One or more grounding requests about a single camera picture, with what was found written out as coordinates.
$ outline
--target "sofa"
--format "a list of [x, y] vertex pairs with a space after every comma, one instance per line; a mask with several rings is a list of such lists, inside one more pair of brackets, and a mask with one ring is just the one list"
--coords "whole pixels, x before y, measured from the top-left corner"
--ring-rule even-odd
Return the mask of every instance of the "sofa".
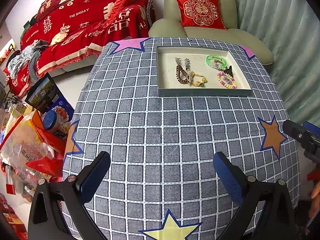
[[238, 29], [236, 0], [219, 0], [221, 17], [227, 30], [205, 27], [183, 27], [176, 0], [164, 0], [164, 18], [156, 21], [149, 31], [150, 37], [202, 38], [233, 43], [250, 48], [263, 65], [273, 62], [271, 51], [250, 33]]
[[148, 0], [70, 0], [59, 4], [25, 32], [20, 49], [38, 40], [50, 44], [52, 38], [62, 31], [68, 36], [42, 51], [31, 70], [25, 64], [15, 80], [5, 69], [10, 90], [21, 98], [33, 85], [30, 71], [38, 78], [46, 73], [57, 76], [94, 65], [103, 47], [111, 41], [148, 37], [147, 4]]

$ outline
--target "armchair armrest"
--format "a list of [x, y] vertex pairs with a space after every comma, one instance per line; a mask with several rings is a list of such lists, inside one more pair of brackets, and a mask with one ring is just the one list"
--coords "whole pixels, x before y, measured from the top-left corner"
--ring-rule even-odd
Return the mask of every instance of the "armchair armrest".
[[180, 22], [171, 19], [157, 20], [149, 30], [149, 37], [182, 37], [187, 34]]

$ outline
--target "blue lid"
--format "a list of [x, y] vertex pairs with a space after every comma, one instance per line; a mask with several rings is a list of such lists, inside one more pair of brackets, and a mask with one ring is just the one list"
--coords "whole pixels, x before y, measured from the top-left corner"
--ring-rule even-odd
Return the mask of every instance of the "blue lid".
[[47, 112], [43, 119], [43, 127], [46, 130], [50, 130], [54, 127], [57, 121], [57, 113], [53, 110]]

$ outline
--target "light green curtain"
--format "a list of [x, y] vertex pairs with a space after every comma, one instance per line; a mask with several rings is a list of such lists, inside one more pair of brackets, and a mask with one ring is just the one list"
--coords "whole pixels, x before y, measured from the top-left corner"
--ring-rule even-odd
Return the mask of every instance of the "light green curtain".
[[236, 0], [238, 28], [272, 51], [267, 70], [290, 119], [320, 126], [320, 22], [306, 0]]

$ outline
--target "shallow box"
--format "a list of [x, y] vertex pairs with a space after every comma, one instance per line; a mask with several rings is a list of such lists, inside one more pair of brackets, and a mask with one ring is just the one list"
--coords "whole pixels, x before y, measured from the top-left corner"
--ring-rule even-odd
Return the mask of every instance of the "shallow box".
[[[206, 64], [209, 55], [222, 57], [227, 61], [227, 66], [232, 66], [233, 77], [237, 83], [237, 89], [228, 89], [222, 86], [217, 80], [217, 69]], [[185, 70], [184, 60], [190, 60], [190, 70], [196, 74], [206, 77], [207, 83], [202, 87], [195, 87], [191, 84], [180, 84], [176, 77], [176, 61]], [[229, 50], [210, 49], [202, 47], [157, 47], [157, 79], [158, 94], [160, 97], [183, 97], [183, 96], [248, 96], [252, 93], [246, 76], [237, 64]], [[194, 81], [201, 81], [201, 77], [194, 77]]]

